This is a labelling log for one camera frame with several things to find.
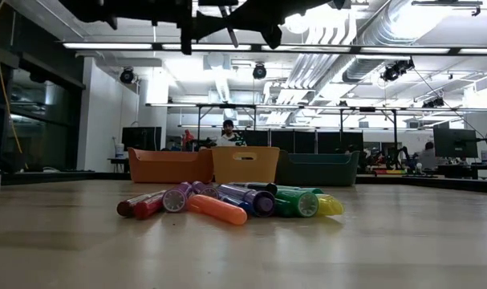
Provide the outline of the blue capped white marker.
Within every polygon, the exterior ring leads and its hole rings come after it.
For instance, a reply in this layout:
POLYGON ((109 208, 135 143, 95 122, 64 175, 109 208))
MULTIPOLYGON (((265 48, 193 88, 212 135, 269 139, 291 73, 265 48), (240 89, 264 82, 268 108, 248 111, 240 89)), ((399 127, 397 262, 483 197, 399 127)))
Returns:
POLYGON ((228 203, 230 205, 242 208, 247 214, 250 214, 250 215, 254 214, 254 210, 253 210, 252 205, 246 201, 237 199, 233 196, 230 196, 230 195, 224 194, 224 193, 219 193, 219 198, 221 201, 223 201, 225 203, 228 203))

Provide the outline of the red thin marker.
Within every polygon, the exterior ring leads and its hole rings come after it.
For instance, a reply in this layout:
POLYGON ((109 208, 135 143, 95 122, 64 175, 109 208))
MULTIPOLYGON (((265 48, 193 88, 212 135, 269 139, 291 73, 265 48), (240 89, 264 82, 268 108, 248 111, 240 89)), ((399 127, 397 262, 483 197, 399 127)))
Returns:
POLYGON ((135 218, 144 220, 163 208, 164 191, 138 202, 134 207, 135 218))

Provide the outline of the orange highlighter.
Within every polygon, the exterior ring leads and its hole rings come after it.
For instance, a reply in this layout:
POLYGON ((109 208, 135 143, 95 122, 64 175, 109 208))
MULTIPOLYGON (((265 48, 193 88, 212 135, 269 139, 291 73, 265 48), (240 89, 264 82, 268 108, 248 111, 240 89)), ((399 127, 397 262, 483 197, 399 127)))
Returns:
POLYGON ((242 208, 205 195, 190 197, 187 208, 194 213, 205 214, 237 226, 247 222, 247 213, 242 208))

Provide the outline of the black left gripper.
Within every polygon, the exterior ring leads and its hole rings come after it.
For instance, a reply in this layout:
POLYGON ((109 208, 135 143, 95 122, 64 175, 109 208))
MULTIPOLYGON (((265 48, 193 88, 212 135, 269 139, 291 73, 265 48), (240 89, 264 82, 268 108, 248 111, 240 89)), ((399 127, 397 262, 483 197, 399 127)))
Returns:
MULTIPOLYGON (((192 54, 192 0, 181 0, 181 52, 184 55, 192 54)), ((193 39, 201 40, 217 31, 225 29, 225 19, 203 14, 199 10, 195 19, 201 26, 193 29, 193 39)))

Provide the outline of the yellow plastic bin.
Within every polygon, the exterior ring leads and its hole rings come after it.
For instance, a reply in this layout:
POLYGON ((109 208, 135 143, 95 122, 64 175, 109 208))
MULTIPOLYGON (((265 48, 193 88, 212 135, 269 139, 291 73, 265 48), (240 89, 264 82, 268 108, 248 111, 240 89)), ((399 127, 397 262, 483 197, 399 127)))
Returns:
POLYGON ((276 147, 215 147, 212 149, 214 179, 218 184, 274 182, 279 152, 280 148, 276 147))

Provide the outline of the teal thick marker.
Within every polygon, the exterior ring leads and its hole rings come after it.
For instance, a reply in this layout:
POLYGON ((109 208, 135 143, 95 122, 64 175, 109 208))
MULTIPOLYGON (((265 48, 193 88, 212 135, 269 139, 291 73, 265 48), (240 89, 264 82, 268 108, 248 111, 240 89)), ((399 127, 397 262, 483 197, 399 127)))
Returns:
POLYGON ((297 186, 287 186, 287 185, 276 185, 278 191, 279 190, 295 190, 295 191, 303 191, 309 192, 313 194, 324 194, 324 192, 320 188, 307 188, 307 187, 297 187, 297 186))

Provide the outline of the orange plastic bin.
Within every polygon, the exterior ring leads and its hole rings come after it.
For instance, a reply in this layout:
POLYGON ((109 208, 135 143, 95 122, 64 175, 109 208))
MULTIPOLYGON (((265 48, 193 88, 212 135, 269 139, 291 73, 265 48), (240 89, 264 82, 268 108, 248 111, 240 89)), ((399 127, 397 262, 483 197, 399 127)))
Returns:
POLYGON ((179 184, 213 179, 213 155, 199 152, 147 151, 129 148, 129 171, 135 183, 179 184))

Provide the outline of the teal plastic bin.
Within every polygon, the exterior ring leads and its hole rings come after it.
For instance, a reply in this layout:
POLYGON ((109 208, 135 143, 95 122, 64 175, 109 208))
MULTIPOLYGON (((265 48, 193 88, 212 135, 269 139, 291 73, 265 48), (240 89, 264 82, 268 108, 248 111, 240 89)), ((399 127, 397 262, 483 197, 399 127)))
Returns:
POLYGON ((359 151, 309 154, 279 152, 275 183, 288 186, 353 186, 359 151))

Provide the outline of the green thick marker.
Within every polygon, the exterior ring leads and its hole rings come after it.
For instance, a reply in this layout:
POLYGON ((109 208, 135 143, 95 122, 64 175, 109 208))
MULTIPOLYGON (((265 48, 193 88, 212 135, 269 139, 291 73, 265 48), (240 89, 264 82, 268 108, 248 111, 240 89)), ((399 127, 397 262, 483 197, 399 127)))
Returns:
POLYGON ((279 189, 274 212, 283 218, 311 218, 318 212, 319 200, 305 190, 279 189))

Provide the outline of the black monitor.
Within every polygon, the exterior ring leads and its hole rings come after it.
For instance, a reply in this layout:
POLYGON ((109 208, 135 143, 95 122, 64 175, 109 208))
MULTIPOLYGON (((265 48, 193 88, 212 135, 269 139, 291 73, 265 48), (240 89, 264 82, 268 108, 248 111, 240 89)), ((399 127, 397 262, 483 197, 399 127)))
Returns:
POLYGON ((434 128, 437 157, 477 158, 477 136, 473 130, 434 128))
POLYGON ((122 130, 124 150, 129 148, 159 151, 161 127, 125 127, 122 130))

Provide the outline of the maroon thin marker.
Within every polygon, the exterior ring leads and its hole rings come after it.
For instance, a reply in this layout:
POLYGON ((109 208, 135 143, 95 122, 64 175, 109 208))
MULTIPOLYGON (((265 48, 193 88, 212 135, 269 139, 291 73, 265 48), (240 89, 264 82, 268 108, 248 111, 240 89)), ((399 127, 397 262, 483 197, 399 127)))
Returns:
POLYGON ((117 207, 116 207, 116 212, 118 215, 125 217, 125 218, 132 218, 135 216, 134 214, 134 207, 136 206, 137 203, 140 201, 144 201, 149 199, 150 197, 158 196, 161 195, 163 191, 158 191, 154 193, 145 193, 141 194, 135 197, 131 197, 127 200, 121 201, 117 207))

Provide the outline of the yellow highlighter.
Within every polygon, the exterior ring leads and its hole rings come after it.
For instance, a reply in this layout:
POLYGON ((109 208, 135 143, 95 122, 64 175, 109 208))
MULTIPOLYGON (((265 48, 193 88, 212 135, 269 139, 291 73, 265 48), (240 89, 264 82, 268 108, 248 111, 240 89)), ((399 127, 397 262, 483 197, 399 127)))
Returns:
POLYGON ((317 216, 343 215, 345 208, 335 197, 328 194, 317 194, 316 197, 319 201, 319 208, 316 213, 317 216))

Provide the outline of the black partition panels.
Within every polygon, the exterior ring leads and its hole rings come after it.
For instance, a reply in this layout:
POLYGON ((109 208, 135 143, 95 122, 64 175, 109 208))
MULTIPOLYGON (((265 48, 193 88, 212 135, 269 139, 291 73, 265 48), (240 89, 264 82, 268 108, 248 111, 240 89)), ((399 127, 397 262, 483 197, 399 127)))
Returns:
POLYGON ((288 153, 345 153, 363 150, 361 132, 300 132, 294 130, 240 130, 248 146, 272 146, 288 153))

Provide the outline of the two-tone purple thick marker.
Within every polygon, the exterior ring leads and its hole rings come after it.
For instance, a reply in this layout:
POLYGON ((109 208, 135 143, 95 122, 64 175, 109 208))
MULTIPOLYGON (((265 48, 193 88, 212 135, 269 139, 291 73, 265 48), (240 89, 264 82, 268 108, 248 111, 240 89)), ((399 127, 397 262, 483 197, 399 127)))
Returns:
POLYGON ((228 194, 250 203, 254 210, 254 214, 252 215, 254 217, 266 218, 274 213, 275 197, 272 193, 225 184, 219 185, 216 189, 218 194, 228 194))

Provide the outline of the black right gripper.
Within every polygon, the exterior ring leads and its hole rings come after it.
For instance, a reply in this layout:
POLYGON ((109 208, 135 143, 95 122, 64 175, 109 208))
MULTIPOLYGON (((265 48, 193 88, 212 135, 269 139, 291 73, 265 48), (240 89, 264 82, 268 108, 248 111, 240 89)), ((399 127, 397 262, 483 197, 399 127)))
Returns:
POLYGON ((262 32, 269 48, 277 48, 282 41, 280 26, 286 18, 306 11, 304 0, 266 0, 244 2, 229 15, 231 25, 239 30, 262 32))

